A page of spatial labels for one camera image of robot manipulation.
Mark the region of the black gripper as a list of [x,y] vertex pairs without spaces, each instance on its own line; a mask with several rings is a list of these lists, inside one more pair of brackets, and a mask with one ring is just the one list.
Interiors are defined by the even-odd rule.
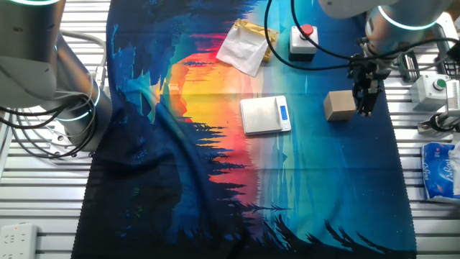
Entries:
[[364,53],[353,55],[349,65],[347,78],[354,81],[353,97],[356,101],[356,109],[362,110],[362,115],[368,117],[371,115],[382,89],[377,84],[364,91],[362,86],[369,86],[372,81],[385,80],[390,75],[391,70],[385,68],[379,61],[366,60]]

